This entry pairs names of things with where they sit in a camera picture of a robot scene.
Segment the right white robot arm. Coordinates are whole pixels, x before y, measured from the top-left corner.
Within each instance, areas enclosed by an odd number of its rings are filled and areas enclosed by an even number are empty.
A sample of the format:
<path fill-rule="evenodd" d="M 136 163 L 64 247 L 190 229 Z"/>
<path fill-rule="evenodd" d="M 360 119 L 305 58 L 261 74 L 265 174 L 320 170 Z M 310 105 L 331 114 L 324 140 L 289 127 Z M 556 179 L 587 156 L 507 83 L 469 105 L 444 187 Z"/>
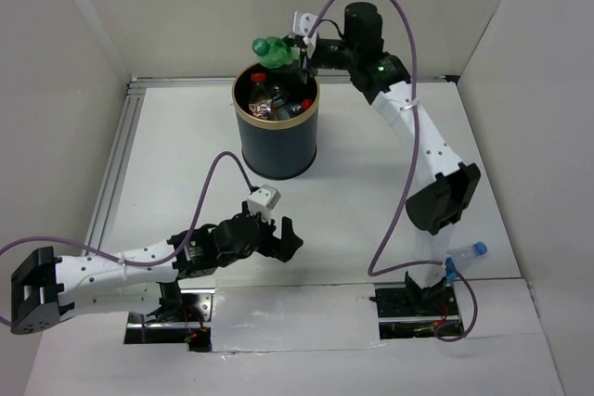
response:
<path fill-rule="evenodd" d="M 348 5 L 337 40 L 319 37 L 322 20 L 295 13 L 289 42 L 296 59 L 292 69 L 307 78 L 319 69 L 347 71 L 355 89 L 400 141 L 411 144 L 409 173 L 393 219 L 405 213 L 427 235 L 420 260 L 407 268 L 406 279 L 414 286 L 405 293 L 408 309 L 425 314 L 437 302 L 435 288 L 453 273 L 451 263 L 445 264 L 444 271 L 438 271 L 436 264 L 446 259 L 449 227 L 468 208 L 481 172 L 476 164 L 463 162 L 418 101 L 415 70 L 407 70 L 398 57 L 384 51 L 382 17 L 376 6 Z"/>

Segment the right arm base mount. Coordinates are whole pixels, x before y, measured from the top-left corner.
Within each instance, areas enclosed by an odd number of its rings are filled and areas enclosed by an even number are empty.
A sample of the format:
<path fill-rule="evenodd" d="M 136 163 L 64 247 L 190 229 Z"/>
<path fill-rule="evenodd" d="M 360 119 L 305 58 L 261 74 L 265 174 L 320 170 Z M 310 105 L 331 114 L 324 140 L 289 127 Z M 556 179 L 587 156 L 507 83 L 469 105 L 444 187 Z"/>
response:
<path fill-rule="evenodd" d="M 380 339 L 453 339 L 464 332 L 455 291 L 441 279 L 421 289 L 406 274 L 402 284 L 378 285 L 368 298 L 376 308 Z"/>

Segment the green Sprite bottle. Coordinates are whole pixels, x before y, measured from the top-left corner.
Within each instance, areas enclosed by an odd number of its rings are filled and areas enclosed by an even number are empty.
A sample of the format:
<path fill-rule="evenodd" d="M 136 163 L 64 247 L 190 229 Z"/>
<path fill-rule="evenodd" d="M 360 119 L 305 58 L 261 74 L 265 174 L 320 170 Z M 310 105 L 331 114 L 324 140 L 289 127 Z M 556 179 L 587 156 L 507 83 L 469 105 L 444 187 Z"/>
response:
<path fill-rule="evenodd" d="M 276 36 L 256 38 L 252 42 L 252 52 L 259 64 L 269 70 L 294 69 L 293 49 L 293 45 Z"/>

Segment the brown bottle red cap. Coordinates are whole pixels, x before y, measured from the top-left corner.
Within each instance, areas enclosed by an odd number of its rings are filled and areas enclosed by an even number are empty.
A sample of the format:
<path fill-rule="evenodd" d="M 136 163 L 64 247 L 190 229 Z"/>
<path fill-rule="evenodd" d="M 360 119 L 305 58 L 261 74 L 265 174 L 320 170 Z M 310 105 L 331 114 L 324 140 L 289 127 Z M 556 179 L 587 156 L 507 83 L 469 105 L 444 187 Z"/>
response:
<path fill-rule="evenodd" d="M 286 89 L 280 83 L 269 83 L 265 72 L 253 72 L 250 75 L 252 85 L 248 101 L 251 115 L 264 121 L 275 121 L 276 112 L 289 99 Z"/>

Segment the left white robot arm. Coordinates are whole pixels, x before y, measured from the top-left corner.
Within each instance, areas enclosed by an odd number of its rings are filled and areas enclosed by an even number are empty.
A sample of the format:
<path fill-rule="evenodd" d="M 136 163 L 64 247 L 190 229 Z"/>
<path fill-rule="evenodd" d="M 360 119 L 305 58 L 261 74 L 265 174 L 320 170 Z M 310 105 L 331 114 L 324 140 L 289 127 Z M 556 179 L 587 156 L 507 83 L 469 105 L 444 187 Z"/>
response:
<path fill-rule="evenodd" d="M 133 312 L 174 320 L 183 310 L 179 283 L 213 275 L 254 252 L 288 262 L 303 245 L 292 221 L 265 222 L 248 209 L 219 224 L 205 224 L 141 249 L 106 259 L 58 256 L 35 249 L 12 273 L 9 328 L 15 335 L 44 331 L 73 317 Z"/>

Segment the clear bottle red cap red label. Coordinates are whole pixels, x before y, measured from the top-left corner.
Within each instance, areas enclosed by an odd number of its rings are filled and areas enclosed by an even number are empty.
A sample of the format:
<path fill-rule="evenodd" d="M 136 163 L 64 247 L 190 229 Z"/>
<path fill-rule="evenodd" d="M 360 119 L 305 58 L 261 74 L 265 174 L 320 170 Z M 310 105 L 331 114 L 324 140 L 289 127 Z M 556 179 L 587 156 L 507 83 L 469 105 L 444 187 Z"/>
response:
<path fill-rule="evenodd" d="M 287 121 L 292 118 L 303 114 L 313 105 L 312 99 L 304 99 L 301 102 L 298 101 L 284 101 L 277 100 L 273 102 L 274 106 L 274 117 L 276 121 Z"/>

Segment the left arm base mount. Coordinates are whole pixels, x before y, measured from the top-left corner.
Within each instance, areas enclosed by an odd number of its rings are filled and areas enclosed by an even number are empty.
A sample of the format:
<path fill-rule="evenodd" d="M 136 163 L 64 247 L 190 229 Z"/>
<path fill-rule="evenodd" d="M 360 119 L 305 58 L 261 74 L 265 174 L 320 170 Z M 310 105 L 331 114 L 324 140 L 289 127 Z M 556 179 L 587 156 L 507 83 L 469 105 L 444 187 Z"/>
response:
<path fill-rule="evenodd" d="M 124 345 L 177 345 L 211 352 L 214 288 L 182 288 L 181 306 L 165 315 L 129 313 Z"/>

